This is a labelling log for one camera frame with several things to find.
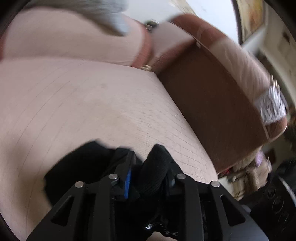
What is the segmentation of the grey quilted blanket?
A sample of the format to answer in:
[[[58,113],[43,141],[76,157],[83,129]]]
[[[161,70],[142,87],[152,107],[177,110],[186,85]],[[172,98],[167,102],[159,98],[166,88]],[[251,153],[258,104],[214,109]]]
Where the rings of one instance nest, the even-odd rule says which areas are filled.
[[[129,27],[123,18],[128,1],[123,0],[48,0],[30,1],[28,7],[46,6],[66,9],[81,14],[117,36],[128,34]]]

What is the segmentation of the black pants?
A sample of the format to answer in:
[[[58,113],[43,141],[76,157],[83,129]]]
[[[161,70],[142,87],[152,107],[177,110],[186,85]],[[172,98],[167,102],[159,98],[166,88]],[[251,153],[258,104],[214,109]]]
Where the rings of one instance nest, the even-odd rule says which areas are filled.
[[[70,152],[44,177],[44,192],[50,204],[54,206],[76,182],[91,184],[113,173],[130,151],[92,141]],[[147,240],[154,232],[171,237],[174,201],[170,191],[175,184],[172,167],[177,163],[159,144],[152,147],[146,160],[135,157],[127,198],[129,226],[126,234],[115,240]]]

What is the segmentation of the pink sofa back cushion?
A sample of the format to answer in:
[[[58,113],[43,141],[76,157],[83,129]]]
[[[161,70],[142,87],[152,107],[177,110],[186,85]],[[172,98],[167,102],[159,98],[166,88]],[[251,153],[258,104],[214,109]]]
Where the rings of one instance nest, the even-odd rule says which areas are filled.
[[[1,58],[61,57],[141,68],[152,52],[144,25],[124,17],[126,36],[115,36],[72,11],[32,8],[19,12],[1,36]]]

